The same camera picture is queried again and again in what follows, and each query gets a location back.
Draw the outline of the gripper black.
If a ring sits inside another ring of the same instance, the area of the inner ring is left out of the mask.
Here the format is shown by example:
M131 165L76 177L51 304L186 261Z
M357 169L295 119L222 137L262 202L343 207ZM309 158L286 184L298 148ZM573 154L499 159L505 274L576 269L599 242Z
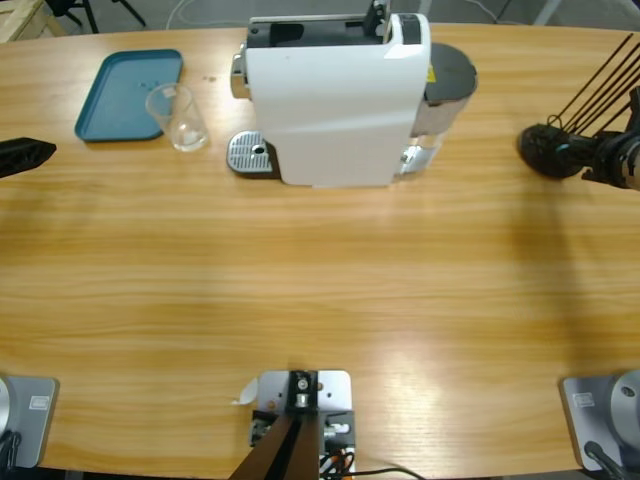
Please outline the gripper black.
M639 134L593 136L569 133L552 148L558 173L579 173L582 179L620 189L639 190Z

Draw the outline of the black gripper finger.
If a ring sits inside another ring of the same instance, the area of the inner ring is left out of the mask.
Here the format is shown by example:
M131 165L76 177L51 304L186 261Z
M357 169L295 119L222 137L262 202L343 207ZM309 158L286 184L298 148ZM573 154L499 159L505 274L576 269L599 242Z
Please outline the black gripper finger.
M27 137L1 142L0 176L6 178L44 164L56 152L53 143Z

